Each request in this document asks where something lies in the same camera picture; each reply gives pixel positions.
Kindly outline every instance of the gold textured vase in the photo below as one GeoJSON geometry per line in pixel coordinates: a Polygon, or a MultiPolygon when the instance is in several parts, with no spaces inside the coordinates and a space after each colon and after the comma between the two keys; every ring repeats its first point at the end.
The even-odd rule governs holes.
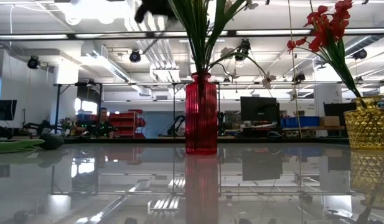
{"type": "Polygon", "coordinates": [[[373,207],[384,209],[384,151],[351,152],[350,188],[365,194],[362,204],[375,197],[373,207]]]}
{"type": "Polygon", "coordinates": [[[356,98],[357,110],[344,113],[352,149],[384,150],[384,109],[377,102],[381,96],[356,98]]]}

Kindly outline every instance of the glass tabletop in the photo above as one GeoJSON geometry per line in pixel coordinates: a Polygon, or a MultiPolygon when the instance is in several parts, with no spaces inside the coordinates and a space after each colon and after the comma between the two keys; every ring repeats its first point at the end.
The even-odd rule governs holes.
{"type": "Polygon", "coordinates": [[[384,223],[384,152],[219,144],[215,156],[187,156],[183,144],[72,144],[0,155],[1,224],[368,222],[384,223]]]}

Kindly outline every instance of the computer monitor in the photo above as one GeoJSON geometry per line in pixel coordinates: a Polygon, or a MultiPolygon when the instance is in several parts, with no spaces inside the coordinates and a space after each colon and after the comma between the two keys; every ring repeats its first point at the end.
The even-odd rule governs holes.
{"type": "Polygon", "coordinates": [[[269,121],[278,120],[278,105],[276,98],[268,97],[240,97],[242,121],[269,121]]]}
{"type": "Polygon", "coordinates": [[[15,117],[17,100],[0,100],[0,121],[12,121],[15,117]]]}

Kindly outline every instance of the blue bin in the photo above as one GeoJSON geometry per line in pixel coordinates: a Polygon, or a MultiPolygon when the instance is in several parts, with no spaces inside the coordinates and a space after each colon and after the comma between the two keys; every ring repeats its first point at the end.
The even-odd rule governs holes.
{"type": "MultiPolygon", "coordinates": [[[[301,116],[299,117],[301,127],[318,127],[319,117],[318,116],[301,116]]],[[[283,118],[281,126],[284,128],[298,128],[297,118],[283,118]]]]}

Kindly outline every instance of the cardboard box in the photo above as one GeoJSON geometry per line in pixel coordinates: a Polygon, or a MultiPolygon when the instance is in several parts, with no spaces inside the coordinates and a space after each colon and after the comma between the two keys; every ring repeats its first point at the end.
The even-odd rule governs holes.
{"type": "Polygon", "coordinates": [[[338,116],[321,117],[320,126],[340,126],[340,118],[338,116]]]}

